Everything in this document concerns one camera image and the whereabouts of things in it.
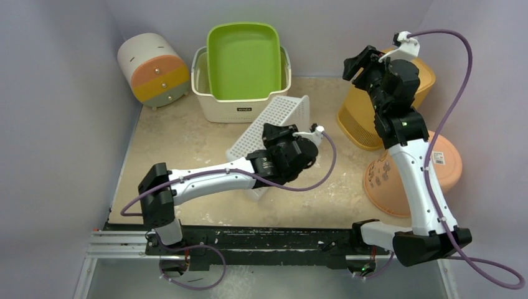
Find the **small plastic drawer cabinet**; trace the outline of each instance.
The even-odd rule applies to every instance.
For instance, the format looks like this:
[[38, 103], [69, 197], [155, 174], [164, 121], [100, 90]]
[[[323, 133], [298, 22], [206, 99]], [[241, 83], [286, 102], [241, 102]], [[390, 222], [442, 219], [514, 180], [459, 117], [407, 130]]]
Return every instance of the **small plastic drawer cabinet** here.
[[188, 94], [189, 69], [160, 35], [132, 37], [119, 48], [117, 59], [134, 96], [153, 110]]

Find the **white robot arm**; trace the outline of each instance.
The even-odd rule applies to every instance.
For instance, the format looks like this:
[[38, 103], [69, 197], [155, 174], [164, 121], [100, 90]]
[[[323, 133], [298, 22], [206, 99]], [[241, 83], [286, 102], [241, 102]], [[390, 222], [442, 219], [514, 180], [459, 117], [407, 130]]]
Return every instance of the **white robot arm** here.
[[405, 266], [451, 255], [455, 250], [441, 221], [447, 223], [461, 247], [471, 242], [469, 229], [461, 229], [451, 214], [432, 163], [427, 166], [434, 195], [442, 208], [439, 218], [428, 193], [424, 160], [429, 134], [423, 117], [412, 107], [420, 85], [418, 68], [411, 63], [420, 50], [409, 32], [394, 35], [397, 49], [386, 54], [367, 46], [344, 62], [343, 79], [365, 90], [374, 107], [374, 125], [385, 149], [393, 157], [409, 202], [412, 227], [397, 227], [378, 220], [354, 223], [359, 245], [377, 245], [393, 251]]
[[174, 216], [173, 206], [222, 191], [268, 186], [255, 176], [284, 185], [315, 163], [323, 131], [324, 128], [317, 125], [312, 126], [311, 132], [298, 132], [295, 125], [280, 127], [266, 123], [263, 128], [265, 149], [244, 158], [199, 169], [167, 170], [164, 163], [154, 165], [139, 185], [140, 193], [162, 183], [174, 183], [141, 200], [144, 225], [154, 229], [165, 245], [180, 242], [182, 229]]

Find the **yellow drawer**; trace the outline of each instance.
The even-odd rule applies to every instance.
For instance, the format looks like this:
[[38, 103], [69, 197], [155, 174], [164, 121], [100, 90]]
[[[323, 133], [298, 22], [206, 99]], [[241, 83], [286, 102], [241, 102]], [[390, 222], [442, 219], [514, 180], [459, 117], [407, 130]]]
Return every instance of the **yellow drawer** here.
[[190, 77], [187, 67], [181, 67], [134, 88], [133, 92], [140, 102], [144, 102], [189, 81]]

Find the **white plastic basket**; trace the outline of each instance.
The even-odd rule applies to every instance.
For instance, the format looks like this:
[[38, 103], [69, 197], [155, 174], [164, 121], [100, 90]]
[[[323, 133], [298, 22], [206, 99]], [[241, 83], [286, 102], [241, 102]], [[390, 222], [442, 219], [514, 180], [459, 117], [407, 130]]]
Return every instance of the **white plastic basket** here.
[[286, 95], [291, 86], [290, 57], [281, 47], [282, 90], [271, 92], [267, 98], [252, 100], [217, 100], [209, 89], [207, 76], [207, 47], [196, 51], [191, 67], [191, 88], [198, 96], [205, 118], [214, 123], [250, 123], [266, 108], [276, 95]]
[[[275, 126], [297, 125], [299, 131], [309, 131], [310, 127], [310, 99], [307, 95], [302, 98], [275, 96], [270, 104], [262, 111], [257, 119], [244, 131], [235, 144], [225, 152], [228, 162], [234, 161], [256, 150], [264, 150], [262, 130], [264, 123]], [[268, 190], [258, 188], [244, 190], [253, 201], [258, 201]]]

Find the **gray wall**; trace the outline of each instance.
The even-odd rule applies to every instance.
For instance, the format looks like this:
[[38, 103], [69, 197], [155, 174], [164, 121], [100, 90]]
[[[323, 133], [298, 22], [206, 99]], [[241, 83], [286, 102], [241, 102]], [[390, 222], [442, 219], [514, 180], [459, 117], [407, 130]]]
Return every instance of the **gray wall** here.
[[139, 105], [104, 0], [0, 2], [0, 298], [70, 298]]
[[294, 75], [339, 76], [345, 58], [367, 44], [390, 46], [395, 31], [418, 27], [432, 0], [107, 0], [126, 39], [164, 36], [190, 65], [216, 25], [258, 21], [274, 26]]
[[[528, 276], [528, 2], [434, 1], [420, 29], [460, 31], [471, 43], [473, 74], [443, 135], [462, 155], [461, 181], [447, 194], [460, 226], [469, 227], [469, 256], [495, 260]], [[420, 56], [435, 70], [436, 86], [421, 107], [434, 130], [463, 79], [467, 55], [450, 36], [420, 37]], [[461, 298], [528, 298], [528, 289], [503, 290], [464, 262], [453, 262]], [[512, 275], [484, 266], [514, 283]]]

